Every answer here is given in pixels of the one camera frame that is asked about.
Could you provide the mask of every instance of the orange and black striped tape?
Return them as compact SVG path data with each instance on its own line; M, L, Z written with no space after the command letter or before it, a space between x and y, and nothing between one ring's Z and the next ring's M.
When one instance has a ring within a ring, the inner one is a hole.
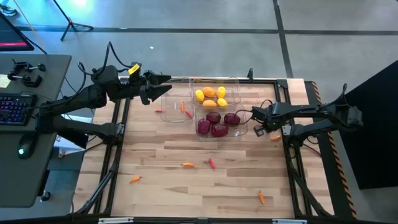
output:
M313 89L315 91L315 95L317 96L318 103L322 103L321 96L319 94L319 90L318 90L317 84L315 82L312 82L312 85L313 85ZM353 214L353 217L355 219L358 219L358 216L356 215L356 211L355 211L355 207L354 207L354 202L353 202L353 199L351 198L351 192L349 191L348 184L347 184L347 181L346 181L346 176L344 175L343 167L341 166L340 158L338 157L338 153L337 153L336 145L335 145L335 140L333 139L333 136L331 135L331 132L328 132L328 137L329 137L331 148L333 149L333 154L335 155L336 166L337 166L337 168L339 170L339 173L340 173L341 182L344 185L344 190L346 192L346 196L347 196L347 199L348 199L349 207L351 208L351 213Z

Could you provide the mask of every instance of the computer mouse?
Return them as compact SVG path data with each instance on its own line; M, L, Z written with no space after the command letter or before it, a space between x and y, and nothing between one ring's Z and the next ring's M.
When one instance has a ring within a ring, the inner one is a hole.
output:
M25 133L21 140L19 140L19 144L17 147L17 154L20 159L28 159L33 155L35 150L36 140L37 140L37 132L33 133Z

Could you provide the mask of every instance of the yellow tag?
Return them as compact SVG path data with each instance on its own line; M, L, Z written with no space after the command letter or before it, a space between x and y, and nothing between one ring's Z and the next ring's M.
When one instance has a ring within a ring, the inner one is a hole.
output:
M11 80L8 79L7 75L0 75L0 88L7 88Z
M129 74L133 74L134 72L137 71L137 69L139 68L138 64L135 64L132 68L129 69Z

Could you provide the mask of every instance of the concrete floor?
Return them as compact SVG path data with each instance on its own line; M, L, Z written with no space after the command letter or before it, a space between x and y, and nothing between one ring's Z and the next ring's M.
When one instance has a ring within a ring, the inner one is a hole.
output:
M50 0L17 0L35 27L65 26L55 4ZM255 77L287 77L280 36L272 34L184 34L98 32L101 27L127 28L212 28L277 30L273 0L58 0L75 22L99 29L70 32L63 42L61 32L37 32L50 54L70 54L72 62L67 78L75 87L82 79L76 63L86 68L102 64L106 44L111 41L124 63L142 62L144 69L175 76L245 77L249 68ZM279 0L285 30L358 30L398 31L398 2L395 0ZM22 16L10 18L15 26L26 26ZM395 35L291 35L286 46L294 78L318 83L323 101L331 101L346 82L353 89L398 59L398 33ZM26 36L40 43L32 32ZM110 57L109 64L117 64ZM62 91L73 94L64 83ZM92 116L89 110L72 114ZM342 144L339 147L350 191L359 219L398 222L398 188L359 190ZM46 202L68 205L70 200ZM36 205L27 213L42 216L69 212L68 206L44 212ZM0 210L0 217L17 218L10 210Z

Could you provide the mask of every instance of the gray desk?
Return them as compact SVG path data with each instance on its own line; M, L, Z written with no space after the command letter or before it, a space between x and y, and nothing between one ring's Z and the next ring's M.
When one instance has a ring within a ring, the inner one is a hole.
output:
M16 80L11 81L7 88L0 88L0 93L30 91L51 100L57 99L72 59L70 55L0 54L0 74L12 70L12 58L16 62L29 62L33 66L43 63L47 71L43 73L34 70L31 73L33 78L37 74L43 77L37 88L26 87L20 80ZM36 105L45 101L45 98L38 97ZM0 127L0 207L31 207L35 202L56 134L40 135L32 157L19 159L16 147L23 134L17 131L33 131L34 123L34 119L30 119L26 127L15 127L15 133L7 134L1 132L6 127Z

